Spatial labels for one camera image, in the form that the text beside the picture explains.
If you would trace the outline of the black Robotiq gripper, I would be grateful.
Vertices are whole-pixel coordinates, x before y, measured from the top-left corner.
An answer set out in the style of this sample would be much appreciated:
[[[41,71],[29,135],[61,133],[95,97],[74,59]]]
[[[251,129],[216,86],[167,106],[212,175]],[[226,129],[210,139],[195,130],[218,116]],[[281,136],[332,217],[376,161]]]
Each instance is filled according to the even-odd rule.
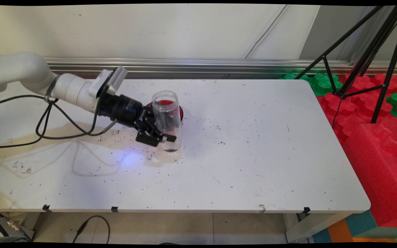
[[[148,103],[144,106],[125,95],[104,94],[98,115],[138,130],[135,141],[139,143],[157,147],[159,143],[174,143],[177,139],[177,136],[158,130],[171,131],[176,128],[176,103],[156,103],[155,107],[153,103]]]

